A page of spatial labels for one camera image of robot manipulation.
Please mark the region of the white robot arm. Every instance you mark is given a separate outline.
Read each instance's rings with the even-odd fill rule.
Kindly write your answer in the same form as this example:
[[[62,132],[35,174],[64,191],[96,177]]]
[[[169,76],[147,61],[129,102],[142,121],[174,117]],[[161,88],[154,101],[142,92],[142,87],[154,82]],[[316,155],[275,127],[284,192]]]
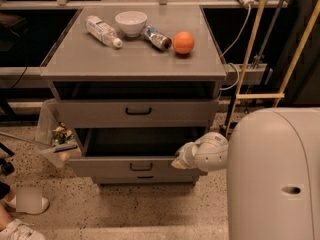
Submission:
[[[184,144],[176,169],[227,172],[229,240],[320,240],[320,108],[245,116]]]

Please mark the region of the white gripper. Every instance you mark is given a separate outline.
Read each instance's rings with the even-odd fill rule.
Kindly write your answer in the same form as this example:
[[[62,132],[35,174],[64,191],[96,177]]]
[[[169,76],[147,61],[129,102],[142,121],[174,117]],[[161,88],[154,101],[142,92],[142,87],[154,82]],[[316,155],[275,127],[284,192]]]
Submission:
[[[172,161],[171,166],[180,170],[196,168],[195,154],[197,151],[198,147],[194,142],[184,144],[175,153],[176,157]]]

